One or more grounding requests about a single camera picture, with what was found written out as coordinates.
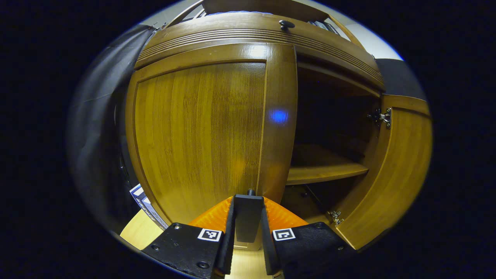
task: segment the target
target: cabinet door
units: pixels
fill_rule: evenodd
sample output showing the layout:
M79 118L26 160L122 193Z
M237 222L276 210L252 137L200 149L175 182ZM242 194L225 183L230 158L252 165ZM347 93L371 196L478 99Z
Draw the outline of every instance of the cabinet door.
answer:
M296 107L292 45L213 46L140 69L129 84L126 134L145 194L167 223L189 223L249 188L279 202Z

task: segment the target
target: wooden shelf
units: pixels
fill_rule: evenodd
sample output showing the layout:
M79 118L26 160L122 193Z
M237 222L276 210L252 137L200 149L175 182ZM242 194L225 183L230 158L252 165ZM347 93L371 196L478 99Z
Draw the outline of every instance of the wooden shelf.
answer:
M295 144L286 185L330 181L367 173L361 164L316 144Z

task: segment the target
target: cabinet knob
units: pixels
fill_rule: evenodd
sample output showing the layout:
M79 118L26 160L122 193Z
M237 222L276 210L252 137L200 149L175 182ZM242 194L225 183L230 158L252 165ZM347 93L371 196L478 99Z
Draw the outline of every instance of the cabinet knob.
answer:
M279 24L281 25L281 29L282 30L288 30L288 28L293 28L295 27L295 24L290 22L290 21L287 21L287 20L280 20L279 21Z

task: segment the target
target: door hinge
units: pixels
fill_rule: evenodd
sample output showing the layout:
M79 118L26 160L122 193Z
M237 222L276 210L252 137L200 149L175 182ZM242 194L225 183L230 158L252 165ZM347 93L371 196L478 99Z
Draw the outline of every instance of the door hinge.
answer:
M328 211L327 214L331 215L332 220L334 221L334 226L337 227L344 219L340 219L339 215L341 215L341 211Z
M374 113L371 113L371 114L367 114L367 118L369 118L370 120L374 121L375 122L375 125L377 127L380 127L380 124L382 122L386 123L386 127L388 129L391 129L391 114L392 114L392 109L391 108L387 108L386 109L386 113L385 114L382 114L380 112L380 109L376 109Z

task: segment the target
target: screw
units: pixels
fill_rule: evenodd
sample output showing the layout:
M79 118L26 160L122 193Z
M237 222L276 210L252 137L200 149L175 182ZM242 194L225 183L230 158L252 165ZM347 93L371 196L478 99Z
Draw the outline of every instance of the screw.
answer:
M201 269L207 269L209 267L208 263L206 262L199 262L196 265Z

